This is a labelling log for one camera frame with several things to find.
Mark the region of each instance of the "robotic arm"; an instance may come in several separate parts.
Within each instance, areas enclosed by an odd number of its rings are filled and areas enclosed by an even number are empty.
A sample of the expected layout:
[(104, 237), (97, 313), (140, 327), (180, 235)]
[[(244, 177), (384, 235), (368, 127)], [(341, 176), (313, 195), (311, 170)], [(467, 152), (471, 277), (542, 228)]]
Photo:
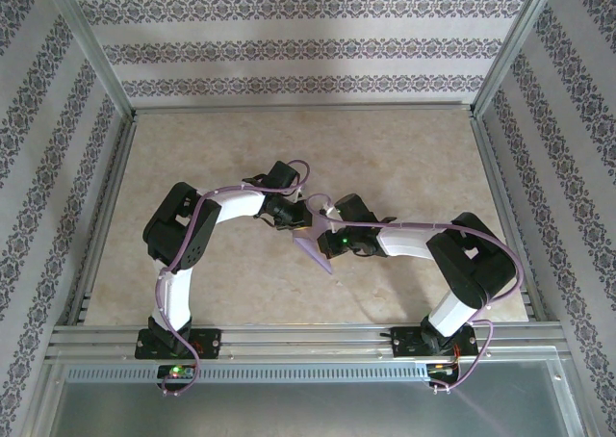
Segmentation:
[[(308, 204), (310, 198), (301, 199), (299, 194), (291, 197), (281, 192), (292, 189), (298, 176), (291, 166), (277, 162), (267, 175), (244, 179), (244, 190), (214, 191), (203, 202), (197, 217), (192, 218), (194, 229), (188, 247), (174, 268), (169, 266), (176, 260), (189, 229), (185, 222), (193, 216), (202, 193), (186, 183), (178, 183), (171, 189), (143, 232), (148, 254), (158, 269), (168, 268), (161, 281), (162, 307), (154, 310), (148, 327), (170, 352), (178, 355), (185, 348), (168, 330), (161, 313), (165, 313), (173, 330), (189, 339), (192, 324), (189, 292), (193, 266), (203, 255), (214, 226), (241, 216), (261, 219), (265, 219), (263, 215), (270, 216), (272, 227), (292, 230), (295, 242), (329, 272), (329, 260), (346, 252), (364, 257), (403, 255), (434, 259), (448, 282), (449, 291), (422, 321), (422, 342), (432, 354), (442, 351), (464, 324), (516, 273), (509, 256), (493, 243), (456, 230), (396, 227), (395, 218), (378, 221), (354, 193), (337, 201), (334, 207), (315, 214)], [(248, 186), (266, 192), (249, 190)], [(375, 227), (353, 225), (357, 222), (374, 223)], [(471, 213), (461, 214), (452, 224), (494, 237)]]

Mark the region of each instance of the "patterned wallpaper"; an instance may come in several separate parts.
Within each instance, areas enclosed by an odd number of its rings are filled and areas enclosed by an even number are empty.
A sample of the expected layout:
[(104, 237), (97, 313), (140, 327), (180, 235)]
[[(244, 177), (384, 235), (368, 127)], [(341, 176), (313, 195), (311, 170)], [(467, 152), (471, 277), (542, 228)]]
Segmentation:
[(549, 313), (616, 435), (616, 0), (549, 0), (483, 116)]
[(136, 107), (471, 103), (524, 0), (78, 0)]
[(0, 436), (19, 435), (120, 118), (51, 0), (0, 0)]

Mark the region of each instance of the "cable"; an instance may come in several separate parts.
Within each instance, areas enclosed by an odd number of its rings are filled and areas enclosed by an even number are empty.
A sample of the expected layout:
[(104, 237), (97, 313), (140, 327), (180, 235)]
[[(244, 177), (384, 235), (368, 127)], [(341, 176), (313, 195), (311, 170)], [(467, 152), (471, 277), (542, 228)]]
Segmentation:
[[(306, 167), (306, 173), (304, 174), (303, 178), (299, 179), (295, 185), (292, 185), (286, 189), (267, 189), (265, 187), (255, 187), (253, 185), (241, 184), (241, 185), (234, 185), (234, 186), (229, 186), (229, 187), (222, 187), (220, 189), (216, 189), (216, 190), (212, 190), (210, 192), (204, 193), (199, 198), (196, 205), (194, 206), (194, 211), (192, 212), (192, 216), (189, 222), (189, 227), (186, 232), (186, 236), (184, 237), (184, 241), (182, 242), (182, 245), (177, 251), (177, 254), (173, 258), (173, 261), (167, 267), (163, 267), (158, 274), (158, 278), (156, 280), (155, 297), (156, 297), (156, 306), (158, 308), (158, 311), (161, 314), (161, 318), (165, 322), (165, 325), (167, 326), (167, 330), (173, 335), (173, 337), (175, 337), (180, 343), (182, 343), (182, 345), (184, 345), (184, 347), (191, 353), (192, 357), (194, 357), (194, 372), (192, 375), (192, 379), (182, 389), (173, 391), (173, 395), (176, 397), (181, 396), (193, 386), (193, 384), (196, 382), (196, 380), (199, 377), (201, 366), (199, 365), (199, 354), (197, 353), (197, 351), (194, 349), (193, 346), (191, 346), (191, 343), (189, 343), (186, 339), (184, 339), (182, 335), (180, 335), (173, 328), (173, 326), (171, 325), (171, 321), (169, 320), (167, 314), (165, 313), (163, 298), (161, 296), (161, 290), (163, 287), (162, 283), (163, 283), (165, 274), (169, 271), (172, 271), (173, 269), (177, 267), (178, 263), (182, 259), (182, 256), (186, 252), (186, 248), (189, 246), (189, 242), (191, 241), (191, 237), (193, 236), (193, 231), (196, 225), (196, 220), (199, 217), (199, 212), (201, 211), (201, 207), (203, 206), (203, 203), (205, 203), (206, 199), (216, 196), (219, 193), (226, 193), (226, 192), (250, 191), (250, 192), (261, 192), (261, 193), (285, 193), (288, 191), (294, 191), (296, 189), (300, 189), (308, 181), (308, 177), (310, 176), (310, 166), (308, 165), (308, 163), (306, 163), (303, 160), (292, 160), (288, 164), (289, 165), (290, 164), (304, 165)], [(168, 380), (169, 380), (169, 376), (167, 375), (163, 378), (163, 382), (161, 384), (164, 395), (167, 395), (170, 392), (170, 390), (165, 387)]]
[(316, 198), (318, 196), (323, 196), (326, 198), (326, 204), (325, 204), (325, 210), (329, 210), (330, 207), (333, 207), (333, 203), (331, 198), (329, 197), (329, 195), (325, 194), (325, 193), (315, 193), (315, 194), (311, 194), (310, 196), (308, 196), (308, 198), (306, 199), (306, 209), (308, 209), (308, 211), (310, 213), (312, 213), (312, 215), (315, 218), (319, 218), (319, 219), (323, 219), (323, 220), (327, 220), (331, 223), (337, 223), (339, 225), (343, 225), (343, 226), (351, 226), (351, 227), (369, 227), (369, 228), (407, 228), (410, 230), (445, 230), (445, 229), (449, 229), (449, 230), (457, 230), (458, 232), (463, 232), (463, 233), (468, 233), (469, 235), (475, 235), (476, 237), (479, 237), (483, 240), (485, 240), (486, 242), (489, 242), (491, 244), (494, 244), (496, 246), (498, 246), (500, 249), (502, 249), (505, 254), (507, 254), (507, 256), (509, 256), (509, 258), (511, 259), (511, 261), (513, 262), (513, 265), (516, 268), (516, 282), (515, 284), (504, 294), (500, 295), (500, 296), (496, 296), (492, 299), (488, 298), (488, 304), (489, 303), (493, 303), (493, 302), (497, 302), (499, 300), (503, 300), (507, 297), (510, 297), (511, 295), (513, 295), (516, 291), (518, 291), (520, 289), (520, 287), (522, 287), (523, 283), (524, 283), (524, 267), (522, 265), (522, 261), (520, 260), (520, 258), (517, 256), (517, 254), (515, 252), (513, 252), (513, 250), (507, 246), (506, 244), (504, 244), (503, 242), (501, 242), (501, 240), (499, 240), (498, 238), (495, 238), (491, 235), (488, 235), (487, 233), (483, 233), (480, 232), (478, 230), (474, 230), (473, 228), (469, 228), (469, 227), (464, 227), (462, 225), (455, 225), (453, 223), (426, 223), (426, 222), (387, 222), (387, 223), (382, 223), (382, 222), (349, 222), (349, 221), (345, 221), (345, 220), (337, 220), (336, 218), (329, 218), (327, 216), (324, 216), (322, 214), (320, 214), (319, 210), (313, 208), (310, 204), (311, 199)]

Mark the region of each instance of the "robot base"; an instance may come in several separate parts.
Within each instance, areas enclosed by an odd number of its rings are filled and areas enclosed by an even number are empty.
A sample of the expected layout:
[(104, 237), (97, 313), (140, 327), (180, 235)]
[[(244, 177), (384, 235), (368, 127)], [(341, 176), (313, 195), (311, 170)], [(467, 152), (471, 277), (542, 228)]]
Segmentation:
[(434, 355), (451, 356), (453, 347), (460, 348), (460, 355), (478, 355), (475, 331), (465, 324), (441, 345), (440, 351), (425, 342), (424, 328), (420, 326), (396, 326), (391, 328), (392, 351), (394, 357), (429, 357)]
[[(204, 360), (216, 360), (220, 351), (221, 331), (215, 328), (190, 329), (188, 342)], [(135, 358), (139, 360), (192, 360), (193, 355), (186, 349), (175, 353), (150, 328), (140, 330), (135, 347)]]

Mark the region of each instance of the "floor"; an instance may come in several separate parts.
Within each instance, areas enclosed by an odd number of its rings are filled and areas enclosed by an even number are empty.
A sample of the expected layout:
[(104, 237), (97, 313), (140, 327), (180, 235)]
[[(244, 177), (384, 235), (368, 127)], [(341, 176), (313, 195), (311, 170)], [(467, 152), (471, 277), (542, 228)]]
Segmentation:
[[(311, 165), (308, 193), (358, 193), (380, 219), (449, 221), (471, 211), (502, 238), (462, 110), (142, 115), (86, 324), (146, 323), (156, 272), (141, 233), (173, 184), (211, 190), (295, 158)], [(420, 321), (448, 289), (425, 259), (344, 255), (332, 264), (329, 275), (290, 232), (260, 220), (222, 223), (192, 274), (193, 323)], [(527, 320), (520, 296), (486, 315)]]

